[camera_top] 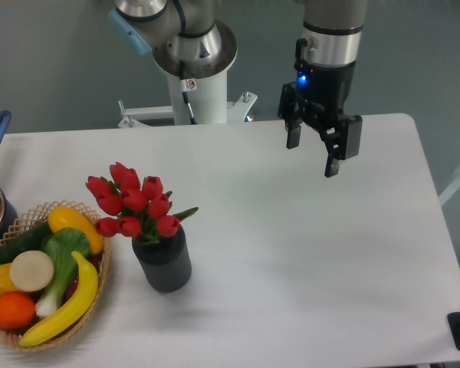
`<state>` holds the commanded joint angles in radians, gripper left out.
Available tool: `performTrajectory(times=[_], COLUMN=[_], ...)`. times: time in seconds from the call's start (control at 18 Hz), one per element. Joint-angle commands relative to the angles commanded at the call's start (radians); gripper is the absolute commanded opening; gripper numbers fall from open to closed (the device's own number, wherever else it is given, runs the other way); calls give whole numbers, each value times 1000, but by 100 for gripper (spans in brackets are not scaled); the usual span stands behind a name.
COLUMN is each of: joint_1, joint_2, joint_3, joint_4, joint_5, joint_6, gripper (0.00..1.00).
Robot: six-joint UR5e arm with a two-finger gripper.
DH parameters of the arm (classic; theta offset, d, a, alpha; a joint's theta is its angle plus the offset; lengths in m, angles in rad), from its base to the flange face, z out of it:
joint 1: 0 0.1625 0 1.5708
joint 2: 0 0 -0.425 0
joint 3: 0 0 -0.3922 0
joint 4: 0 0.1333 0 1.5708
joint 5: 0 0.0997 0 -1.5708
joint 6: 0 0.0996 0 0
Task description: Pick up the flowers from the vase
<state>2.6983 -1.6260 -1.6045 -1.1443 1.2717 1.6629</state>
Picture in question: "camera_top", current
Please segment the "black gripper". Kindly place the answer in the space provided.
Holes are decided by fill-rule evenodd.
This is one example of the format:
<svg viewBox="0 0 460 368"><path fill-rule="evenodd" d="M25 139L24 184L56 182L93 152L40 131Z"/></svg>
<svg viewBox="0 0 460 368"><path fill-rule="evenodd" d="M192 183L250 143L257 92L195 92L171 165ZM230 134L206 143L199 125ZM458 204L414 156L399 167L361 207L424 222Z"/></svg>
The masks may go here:
<svg viewBox="0 0 460 368"><path fill-rule="evenodd" d="M301 61L296 80L281 89L278 117L285 124L286 147L299 146L302 123L316 130L327 149L327 178L337 175L340 163L360 151L363 118L343 112L355 67L355 62L332 67Z"/></svg>

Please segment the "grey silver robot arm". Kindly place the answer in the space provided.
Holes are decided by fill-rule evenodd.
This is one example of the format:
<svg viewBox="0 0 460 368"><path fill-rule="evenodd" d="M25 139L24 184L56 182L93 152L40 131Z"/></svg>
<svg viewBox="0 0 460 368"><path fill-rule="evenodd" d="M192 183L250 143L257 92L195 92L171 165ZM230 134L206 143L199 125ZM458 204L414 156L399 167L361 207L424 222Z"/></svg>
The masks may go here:
<svg viewBox="0 0 460 368"><path fill-rule="evenodd" d="M360 150L362 118L343 111L356 66L365 1L307 1L295 46L296 79L284 84L278 116L286 146L299 145L302 126L327 149L326 176ZM175 123L227 123L227 72L238 46L215 16L213 1L117 1L109 13L115 32L137 54L151 53L165 73Z"/></svg>

